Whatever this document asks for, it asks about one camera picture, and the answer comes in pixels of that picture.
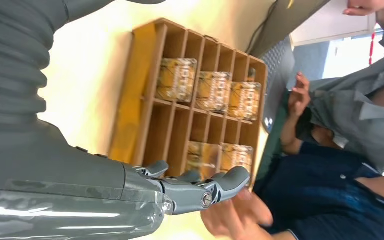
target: person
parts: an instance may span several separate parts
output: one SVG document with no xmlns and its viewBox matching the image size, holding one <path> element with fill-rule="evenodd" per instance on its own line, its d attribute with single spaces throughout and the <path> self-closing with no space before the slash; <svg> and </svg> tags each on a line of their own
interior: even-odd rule
<svg viewBox="0 0 384 240">
<path fill-rule="evenodd" d="M 281 132 L 283 151 L 254 193 L 201 212 L 214 236 L 233 240 L 384 240 L 384 176 L 363 156 L 303 142 L 296 124 L 310 103 L 300 78 Z"/>
<path fill-rule="evenodd" d="M 366 16 L 374 12 L 384 29 L 384 0 L 349 0 L 344 14 Z M 384 46 L 384 36 L 380 43 Z M 296 78 L 305 76 L 298 73 Z M 318 140 L 312 135 L 322 137 L 330 147 L 366 156 L 383 172 L 384 59 L 342 78 L 312 81 L 310 91 L 310 116 L 304 114 L 308 124 L 300 125 L 303 133 L 299 137 L 306 141 Z"/>
</svg>

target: transparent plastic cover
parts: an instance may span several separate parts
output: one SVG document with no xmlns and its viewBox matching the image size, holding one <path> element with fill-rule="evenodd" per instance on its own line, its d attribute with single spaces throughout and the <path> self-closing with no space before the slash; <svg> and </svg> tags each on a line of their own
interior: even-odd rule
<svg viewBox="0 0 384 240">
<path fill-rule="evenodd" d="M 0 240 L 134 239 L 172 207 L 156 191 L 11 180 L 0 187 Z"/>
</svg>

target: dark blue shirt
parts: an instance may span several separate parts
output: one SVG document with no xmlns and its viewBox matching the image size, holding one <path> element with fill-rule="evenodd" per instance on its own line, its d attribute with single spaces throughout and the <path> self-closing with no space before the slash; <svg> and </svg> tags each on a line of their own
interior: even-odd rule
<svg viewBox="0 0 384 240">
<path fill-rule="evenodd" d="M 384 197 L 356 181 L 381 177 L 354 153 L 304 143 L 276 159 L 274 174 L 255 192 L 270 208 L 271 234 L 297 240 L 384 240 Z"/>
</svg>

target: prosthetic hand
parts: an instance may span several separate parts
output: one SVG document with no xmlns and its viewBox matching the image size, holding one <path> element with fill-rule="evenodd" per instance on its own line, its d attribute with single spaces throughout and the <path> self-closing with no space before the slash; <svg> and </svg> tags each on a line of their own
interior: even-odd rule
<svg viewBox="0 0 384 240">
<path fill-rule="evenodd" d="M 205 181 L 191 172 L 157 178 L 165 162 L 131 167 L 89 154 L 37 118 L 46 110 L 37 93 L 47 84 L 40 70 L 49 65 L 55 31 L 110 2 L 0 1 L 0 240 L 142 237 L 165 214 L 208 208 L 249 180 L 241 167 Z"/>
</svg>

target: red strip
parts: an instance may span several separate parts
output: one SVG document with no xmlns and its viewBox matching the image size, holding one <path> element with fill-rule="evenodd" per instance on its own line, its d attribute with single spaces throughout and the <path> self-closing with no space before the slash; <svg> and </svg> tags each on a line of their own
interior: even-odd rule
<svg viewBox="0 0 384 240">
<path fill-rule="evenodd" d="M 370 58 L 368 59 L 368 64 L 369 65 L 372 65 L 372 63 L 373 63 L 372 56 L 373 56 L 373 49 L 375 48 L 375 37 L 376 37 L 376 32 L 373 32 L 371 34 Z"/>
</svg>

